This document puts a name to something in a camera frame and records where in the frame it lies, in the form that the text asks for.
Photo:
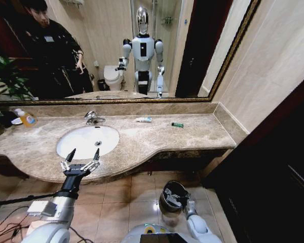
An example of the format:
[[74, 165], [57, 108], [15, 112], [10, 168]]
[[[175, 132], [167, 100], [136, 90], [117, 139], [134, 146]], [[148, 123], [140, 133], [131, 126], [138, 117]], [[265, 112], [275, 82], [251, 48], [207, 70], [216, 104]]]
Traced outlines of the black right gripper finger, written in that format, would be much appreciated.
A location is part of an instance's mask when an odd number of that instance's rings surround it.
[[179, 198], [178, 195], [173, 194], [169, 188], [165, 189], [165, 200], [167, 201], [177, 201]]

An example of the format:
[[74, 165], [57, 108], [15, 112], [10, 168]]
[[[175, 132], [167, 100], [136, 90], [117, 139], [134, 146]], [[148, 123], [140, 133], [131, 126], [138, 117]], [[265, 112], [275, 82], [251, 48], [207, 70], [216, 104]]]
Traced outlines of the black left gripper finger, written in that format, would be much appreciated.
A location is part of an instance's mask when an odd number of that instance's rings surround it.
[[100, 150], [99, 148], [96, 150], [93, 159], [85, 164], [84, 166], [81, 167], [81, 171], [89, 171], [89, 172], [93, 172], [95, 169], [97, 169], [97, 167], [100, 165], [99, 162], [99, 158], [100, 158]]
[[74, 148], [68, 155], [67, 157], [62, 160], [60, 162], [60, 165], [61, 165], [61, 168], [62, 168], [62, 171], [63, 172], [66, 172], [66, 171], [70, 171], [70, 166], [69, 166], [69, 163], [72, 161], [74, 155], [75, 155], [75, 152], [76, 152], [76, 149]]

